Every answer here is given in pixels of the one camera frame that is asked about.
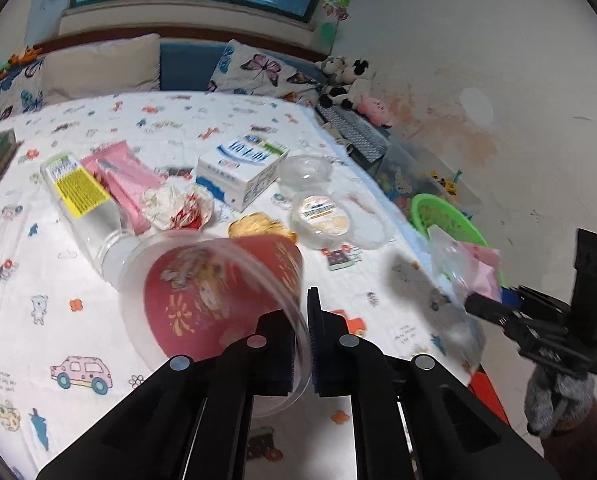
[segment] red plastic cup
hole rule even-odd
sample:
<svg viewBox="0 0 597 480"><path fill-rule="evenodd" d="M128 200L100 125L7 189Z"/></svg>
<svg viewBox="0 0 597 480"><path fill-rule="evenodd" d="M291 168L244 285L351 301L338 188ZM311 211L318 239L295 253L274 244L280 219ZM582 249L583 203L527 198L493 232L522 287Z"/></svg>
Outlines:
<svg viewBox="0 0 597 480"><path fill-rule="evenodd" d="M301 252L287 238L268 235L226 240L267 267L299 305ZM221 354L231 343L256 331L263 314L278 310L274 294L210 240L167 251L147 273L147 322L168 357L195 361Z"/></svg>
<svg viewBox="0 0 597 480"><path fill-rule="evenodd" d="M287 238L207 238L172 230L148 238L127 259L118 282L121 314L136 351L153 370L169 357L220 355L282 309L296 334L294 393L255 415L289 406L307 385L309 333L301 315L303 258Z"/></svg>

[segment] green basket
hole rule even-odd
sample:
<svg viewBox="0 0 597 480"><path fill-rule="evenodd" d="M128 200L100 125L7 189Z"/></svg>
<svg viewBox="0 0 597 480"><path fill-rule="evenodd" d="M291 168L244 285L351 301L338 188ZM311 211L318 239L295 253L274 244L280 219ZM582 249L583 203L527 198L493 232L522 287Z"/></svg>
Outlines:
<svg viewBox="0 0 597 480"><path fill-rule="evenodd" d="M435 195L421 193L412 199L410 221L427 239L429 239L428 227L436 224L454 240L489 247L483 235L461 211ZM503 274L500 271L498 276L501 286L505 286Z"/></svg>

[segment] bed sheet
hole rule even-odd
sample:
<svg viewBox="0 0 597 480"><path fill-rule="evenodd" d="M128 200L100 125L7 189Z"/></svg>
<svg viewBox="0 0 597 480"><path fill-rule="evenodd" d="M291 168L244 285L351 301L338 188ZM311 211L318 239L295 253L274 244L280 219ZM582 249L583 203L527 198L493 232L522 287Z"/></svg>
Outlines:
<svg viewBox="0 0 597 480"><path fill-rule="evenodd" d="M151 168L194 167L201 153L261 126L291 155L330 158L331 189L367 195L398 229L385 246L335 271L299 243L303 291L318 286L323 308L344 310L386 354L427 352L469 381L484 345L479 324L434 285L416 232L312 113L264 97L150 92L67 102L0 123L24 141L0 183L0 453L21 478L34 478L151 373L126 334L117 292L80 253L40 180L41 162L63 150L83 157L125 139ZM255 211L287 224L277 192L272 184L243 213L216 201L208 231L225 236L231 221ZM104 395L88 384L64 390L51 378L50 367L70 356L108 370ZM264 435L280 453L248 460L246 478L355 478L351 416L349 398L318 399L308 386L286 411L253 420L252 446Z"/></svg>

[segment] pillow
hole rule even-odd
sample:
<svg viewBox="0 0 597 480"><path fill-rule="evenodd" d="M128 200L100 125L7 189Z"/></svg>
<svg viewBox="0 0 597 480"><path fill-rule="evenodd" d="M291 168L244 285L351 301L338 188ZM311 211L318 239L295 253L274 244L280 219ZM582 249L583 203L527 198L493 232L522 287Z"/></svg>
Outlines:
<svg viewBox="0 0 597 480"><path fill-rule="evenodd" d="M159 90L160 57L158 34L51 52L43 67L45 103Z"/></svg>
<svg viewBox="0 0 597 480"><path fill-rule="evenodd" d="M43 60L38 59L0 80L0 121L43 108Z"/></svg>
<svg viewBox="0 0 597 480"><path fill-rule="evenodd" d="M266 95L314 107L322 85L280 59L231 40L208 84L208 91Z"/></svg>

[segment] pink plush toy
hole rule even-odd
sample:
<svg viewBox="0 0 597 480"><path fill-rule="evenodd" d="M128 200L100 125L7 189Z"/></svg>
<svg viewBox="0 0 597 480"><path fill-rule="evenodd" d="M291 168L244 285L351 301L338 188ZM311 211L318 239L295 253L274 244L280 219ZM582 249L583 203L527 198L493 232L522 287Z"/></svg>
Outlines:
<svg viewBox="0 0 597 480"><path fill-rule="evenodd" d="M374 97L363 97L361 102L356 105L356 111L365 115L374 126L385 126L386 128L392 126L392 115L386 105Z"/></svg>

